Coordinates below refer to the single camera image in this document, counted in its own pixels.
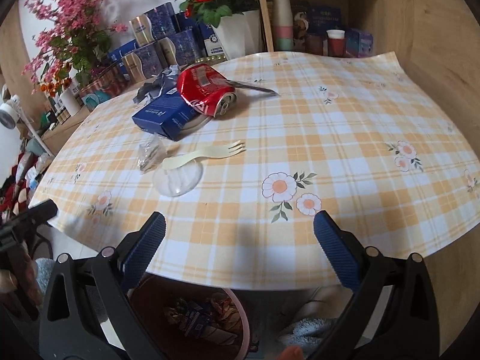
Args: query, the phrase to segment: crushed red can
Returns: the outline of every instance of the crushed red can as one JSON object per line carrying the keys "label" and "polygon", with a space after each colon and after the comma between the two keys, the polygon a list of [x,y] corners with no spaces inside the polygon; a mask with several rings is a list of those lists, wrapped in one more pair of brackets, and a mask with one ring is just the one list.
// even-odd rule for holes
{"label": "crushed red can", "polygon": [[177,90],[187,104],[208,116],[224,115],[237,101],[235,88],[207,64],[194,64],[178,77]]}

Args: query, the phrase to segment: yellow checkered tablecloth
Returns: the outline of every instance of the yellow checkered tablecloth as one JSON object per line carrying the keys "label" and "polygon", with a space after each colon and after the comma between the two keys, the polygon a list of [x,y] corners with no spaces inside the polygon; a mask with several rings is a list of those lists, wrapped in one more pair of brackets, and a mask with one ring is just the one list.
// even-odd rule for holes
{"label": "yellow checkered tablecloth", "polygon": [[203,161],[179,198],[160,196],[137,169],[150,135],[131,120],[133,92],[101,104],[58,154],[32,205],[51,198],[51,224],[100,250],[164,214],[166,238],[148,271],[209,286],[279,290],[335,282],[313,215],[385,255],[428,255],[480,222],[480,163],[445,113],[394,53],[335,59],[250,55],[216,68],[280,97],[240,91],[236,108],[180,143],[179,152],[246,142]]}

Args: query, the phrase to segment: fork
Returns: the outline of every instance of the fork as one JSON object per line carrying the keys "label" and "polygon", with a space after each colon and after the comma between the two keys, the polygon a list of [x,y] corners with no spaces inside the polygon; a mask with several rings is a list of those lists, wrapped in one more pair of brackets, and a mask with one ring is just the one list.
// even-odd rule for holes
{"label": "fork", "polygon": [[191,153],[179,155],[177,157],[165,158],[162,162],[162,169],[170,170],[180,168],[187,162],[199,157],[207,158],[227,158],[238,153],[244,152],[245,144],[241,140],[237,140],[229,145],[208,146]]}

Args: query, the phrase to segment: white flower pot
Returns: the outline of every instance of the white flower pot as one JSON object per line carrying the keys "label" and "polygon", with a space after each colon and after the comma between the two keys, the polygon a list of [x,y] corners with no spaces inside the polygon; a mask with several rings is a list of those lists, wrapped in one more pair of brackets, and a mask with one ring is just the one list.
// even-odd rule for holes
{"label": "white flower pot", "polygon": [[224,16],[218,28],[213,27],[227,59],[262,51],[260,11],[248,11]]}
{"label": "white flower pot", "polygon": [[81,107],[78,104],[78,101],[75,99],[74,93],[71,91],[70,88],[64,90],[59,97],[63,105],[65,105],[65,108],[67,109],[70,116],[73,116],[78,111],[80,111]]}

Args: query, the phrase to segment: metal screw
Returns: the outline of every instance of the metal screw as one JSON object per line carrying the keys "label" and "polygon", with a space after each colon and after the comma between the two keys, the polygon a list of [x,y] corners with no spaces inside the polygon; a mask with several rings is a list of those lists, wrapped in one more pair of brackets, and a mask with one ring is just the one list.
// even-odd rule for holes
{"label": "metal screw", "polygon": [[115,248],[111,246],[104,247],[101,253],[103,257],[110,257],[115,253]]}
{"label": "metal screw", "polygon": [[423,261],[423,257],[418,253],[412,253],[412,260],[416,263],[421,263]]}
{"label": "metal screw", "polygon": [[68,258],[69,258],[69,254],[68,253],[62,253],[60,256],[57,257],[57,261],[60,263],[60,264],[63,264],[63,263],[66,263],[68,261]]}
{"label": "metal screw", "polygon": [[370,256],[370,257],[377,257],[380,252],[378,251],[378,249],[376,247],[373,247],[373,246],[369,246],[365,249],[365,251],[367,252],[367,254]]}

